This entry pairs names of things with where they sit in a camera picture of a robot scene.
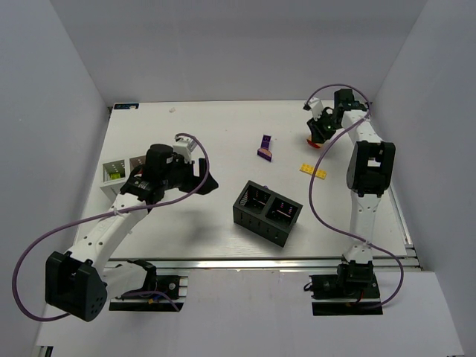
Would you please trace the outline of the yellow red lego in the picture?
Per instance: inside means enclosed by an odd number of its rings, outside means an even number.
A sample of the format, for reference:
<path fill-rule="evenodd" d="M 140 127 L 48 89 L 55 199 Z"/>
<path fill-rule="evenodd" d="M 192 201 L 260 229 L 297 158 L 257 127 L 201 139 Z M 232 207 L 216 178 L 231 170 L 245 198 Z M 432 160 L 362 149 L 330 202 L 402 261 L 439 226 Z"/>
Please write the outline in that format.
<path fill-rule="evenodd" d="M 306 139 L 306 142 L 308 143 L 308 145 L 310 145 L 311 147 L 314 147 L 316 149 L 320 149 L 322 147 L 322 144 L 320 143 L 315 143 L 313 140 L 312 140 L 312 137 L 309 136 L 307 139 Z"/>

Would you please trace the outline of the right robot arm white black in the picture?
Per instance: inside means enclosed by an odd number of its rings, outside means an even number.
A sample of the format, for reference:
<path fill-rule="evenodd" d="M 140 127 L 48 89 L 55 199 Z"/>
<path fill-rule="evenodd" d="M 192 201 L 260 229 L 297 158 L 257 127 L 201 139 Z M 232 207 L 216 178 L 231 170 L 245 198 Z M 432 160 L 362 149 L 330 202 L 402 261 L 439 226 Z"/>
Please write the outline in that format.
<path fill-rule="evenodd" d="M 306 122 L 311 132 L 310 144 L 319 147 L 338 130 L 347 133 L 353 143 L 346 182 L 351 196 L 349 233 L 355 242 L 343 254 L 336 274 L 319 277 L 312 287 L 318 299 L 358 300 L 374 282 L 370 244 L 379 203 L 390 186 L 396 147 L 376 134 L 370 124 L 369 105 L 355 99 L 351 88 L 334 93 L 333 107 L 311 97 L 303 109 L 312 113 Z"/>

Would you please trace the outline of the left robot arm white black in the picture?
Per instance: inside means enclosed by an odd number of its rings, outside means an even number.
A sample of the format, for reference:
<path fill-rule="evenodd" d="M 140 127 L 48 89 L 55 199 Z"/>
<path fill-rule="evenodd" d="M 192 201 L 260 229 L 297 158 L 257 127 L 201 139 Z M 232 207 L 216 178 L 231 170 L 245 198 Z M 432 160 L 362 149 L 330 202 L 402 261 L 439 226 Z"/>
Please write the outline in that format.
<path fill-rule="evenodd" d="M 218 188 L 207 155 L 192 152 L 202 144 L 178 135 L 172 146 L 153 144 L 144 162 L 134 167 L 106 213 L 93 217 L 94 227 L 66 252 L 52 253 L 45 264 L 45 301 L 83 321 L 94 320 L 116 298 L 167 299 L 156 287 L 156 269 L 145 260 L 128 260 L 107 268 L 110 257 L 154 208 L 164 207 L 168 190 L 186 199 Z"/>

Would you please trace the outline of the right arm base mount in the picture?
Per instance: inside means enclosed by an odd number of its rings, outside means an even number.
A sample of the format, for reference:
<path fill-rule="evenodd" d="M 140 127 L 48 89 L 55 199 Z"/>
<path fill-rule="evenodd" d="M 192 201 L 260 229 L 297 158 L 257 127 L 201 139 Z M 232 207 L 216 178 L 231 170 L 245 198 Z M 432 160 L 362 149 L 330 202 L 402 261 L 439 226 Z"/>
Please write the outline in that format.
<path fill-rule="evenodd" d="M 382 315 L 380 291 L 371 262 L 341 263 L 334 274 L 315 274 L 303 287 L 314 316 Z"/>

